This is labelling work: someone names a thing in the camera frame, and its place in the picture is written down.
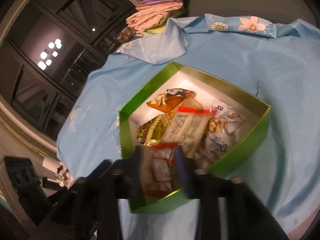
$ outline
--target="white daisy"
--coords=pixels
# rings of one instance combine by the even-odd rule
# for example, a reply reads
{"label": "white daisy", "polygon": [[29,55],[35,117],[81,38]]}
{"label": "white daisy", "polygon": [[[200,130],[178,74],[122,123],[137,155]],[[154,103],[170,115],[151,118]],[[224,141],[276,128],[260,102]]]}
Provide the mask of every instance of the white daisy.
{"label": "white daisy", "polygon": [[124,49],[131,49],[132,46],[133,46],[133,42],[131,41],[123,44]]}
{"label": "white daisy", "polygon": [[229,25],[223,22],[211,22],[210,23],[210,30],[211,31],[224,31],[229,29]]}

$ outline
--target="box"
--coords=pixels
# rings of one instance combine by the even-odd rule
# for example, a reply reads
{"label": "box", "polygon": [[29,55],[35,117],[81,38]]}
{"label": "box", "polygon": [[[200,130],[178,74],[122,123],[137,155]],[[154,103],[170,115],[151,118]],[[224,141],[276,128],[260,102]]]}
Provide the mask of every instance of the box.
{"label": "box", "polygon": [[[194,68],[171,62],[152,78],[121,110],[120,141],[122,158],[128,158],[133,147],[139,142],[136,138],[137,128],[152,119],[161,111],[147,106],[158,94],[169,88],[183,88],[196,92],[198,100],[205,108],[212,99],[217,99],[233,107],[237,113],[246,117],[245,127],[236,133],[238,143],[208,171],[216,177],[225,177],[240,166],[267,136],[270,106],[257,97],[222,79],[196,70]],[[139,196],[130,200],[132,213],[163,214],[171,211],[189,200],[178,189],[162,199]]]}

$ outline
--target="hole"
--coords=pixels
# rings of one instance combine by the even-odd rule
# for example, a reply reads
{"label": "hole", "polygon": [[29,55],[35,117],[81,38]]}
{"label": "hole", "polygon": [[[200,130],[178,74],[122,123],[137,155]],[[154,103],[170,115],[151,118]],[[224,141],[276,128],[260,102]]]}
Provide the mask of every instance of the hole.
{"label": "hole", "polygon": [[33,178],[36,177],[36,173],[35,173],[35,170],[34,170],[34,169],[30,169],[30,173],[31,173],[31,176],[32,176]]}
{"label": "hole", "polygon": [[19,185],[22,185],[21,177],[16,170],[13,171],[13,177],[14,177],[16,183],[18,183]]}
{"label": "hole", "polygon": [[22,175],[27,182],[30,182],[29,174],[27,173],[27,170],[25,168],[22,168]]}

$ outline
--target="pink cloth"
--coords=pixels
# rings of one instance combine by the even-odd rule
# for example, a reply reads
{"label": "pink cloth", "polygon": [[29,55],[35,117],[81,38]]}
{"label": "pink cloth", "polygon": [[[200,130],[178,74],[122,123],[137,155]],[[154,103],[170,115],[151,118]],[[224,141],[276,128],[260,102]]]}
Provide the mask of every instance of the pink cloth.
{"label": "pink cloth", "polygon": [[163,18],[168,18],[170,12],[182,7],[181,1],[167,2],[155,5],[137,7],[138,12],[127,18],[127,24],[137,33],[159,24]]}

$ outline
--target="folded cloth stack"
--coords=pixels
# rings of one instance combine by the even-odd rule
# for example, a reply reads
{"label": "folded cloth stack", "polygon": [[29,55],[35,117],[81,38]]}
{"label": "folded cloth stack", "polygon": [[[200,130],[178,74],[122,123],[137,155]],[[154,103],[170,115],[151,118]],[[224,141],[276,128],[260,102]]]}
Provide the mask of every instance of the folded cloth stack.
{"label": "folded cloth stack", "polygon": [[146,29],[165,24],[167,18],[177,16],[175,12],[181,11],[182,6],[182,0],[143,0],[136,7],[138,12],[127,18],[127,24],[137,33],[143,33]]}

